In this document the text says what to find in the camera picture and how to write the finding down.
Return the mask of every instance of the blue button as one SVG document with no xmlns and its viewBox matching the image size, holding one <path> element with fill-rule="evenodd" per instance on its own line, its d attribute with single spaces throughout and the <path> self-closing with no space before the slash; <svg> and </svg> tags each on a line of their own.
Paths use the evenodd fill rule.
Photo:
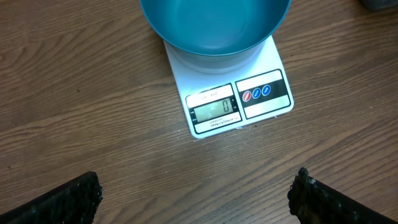
<svg viewBox="0 0 398 224">
<path fill-rule="evenodd" d="M 271 86 L 265 85 L 264 87 L 262 87 L 263 96 L 268 96 L 270 92 L 271 92 Z"/>
<path fill-rule="evenodd" d="M 261 90 L 260 88 L 255 88 L 253 90 L 253 99 L 258 99 L 261 96 Z"/>
</svg>

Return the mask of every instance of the digital screen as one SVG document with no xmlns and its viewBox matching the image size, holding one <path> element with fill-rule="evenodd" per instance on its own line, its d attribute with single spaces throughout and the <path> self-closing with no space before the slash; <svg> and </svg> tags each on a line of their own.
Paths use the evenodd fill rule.
<svg viewBox="0 0 398 224">
<path fill-rule="evenodd" d="M 229 98 L 209 103 L 205 106 L 199 106 L 193 110 L 197 116 L 198 122 L 206 121 L 233 112 L 231 100 Z"/>
</svg>

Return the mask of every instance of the wood grain pattern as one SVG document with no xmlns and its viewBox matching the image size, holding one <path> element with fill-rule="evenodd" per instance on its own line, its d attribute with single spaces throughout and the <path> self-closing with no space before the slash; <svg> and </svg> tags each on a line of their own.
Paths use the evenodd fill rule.
<svg viewBox="0 0 398 224">
<path fill-rule="evenodd" d="M 0 0 L 0 213 L 93 170 L 96 224 L 298 223 L 305 166 L 398 221 L 398 9 L 293 1 L 274 38 L 294 110 L 193 141 L 138 0 Z"/>
</svg>

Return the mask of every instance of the white scale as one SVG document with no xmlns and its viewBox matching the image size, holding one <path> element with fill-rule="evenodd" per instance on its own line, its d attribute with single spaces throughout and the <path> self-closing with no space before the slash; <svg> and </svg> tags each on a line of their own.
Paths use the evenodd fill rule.
<svg viewBox="0 0 398 224">
<path fill-rule="evenodd" d="M 274 39 L 233 58 L 198 60 L 165 42 L 191 134 L 203 139 L 293 109 Z"/>
</svg>

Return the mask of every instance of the black object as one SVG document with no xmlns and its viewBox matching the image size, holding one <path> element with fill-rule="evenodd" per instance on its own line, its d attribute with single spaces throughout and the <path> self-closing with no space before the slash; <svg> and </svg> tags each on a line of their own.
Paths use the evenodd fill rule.
<svg viewBox="0 0 398 224">
<path fill-rule="evenodd" d="M 95 172 L 87 172 L 0 215 L 1 224 L 91 224 L 102 201 Z"/>
<path fill-rule="evenodd" d="M 369 9 L 378 10 L 392 6 L 398 6 L 398 0 L 361 0 L 361 2 Z"/>
<path fill-rule="evenodd" d="M 301 224 L 397 224 L 308 176 L 301 168 L 290 191 L 290 213 Z"/>
</svg>

